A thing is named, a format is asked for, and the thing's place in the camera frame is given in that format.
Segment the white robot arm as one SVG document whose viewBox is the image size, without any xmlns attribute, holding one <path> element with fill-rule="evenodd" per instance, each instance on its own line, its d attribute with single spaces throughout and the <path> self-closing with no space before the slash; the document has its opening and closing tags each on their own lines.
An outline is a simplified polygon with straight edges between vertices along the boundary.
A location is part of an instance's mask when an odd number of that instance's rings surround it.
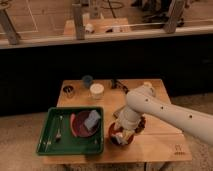
<svg viewBox="0 0 213 171">
<path fill-rule="evenodd" d="M 114 129 L 123 129 L 124 142 L 135 133 L 143 113 L 155 116 L 213 146 L 212 115 L 157 99 L 152 84 L 148 82 L 126 94 L 126 105 L 115 121 Z"/>
</svg>

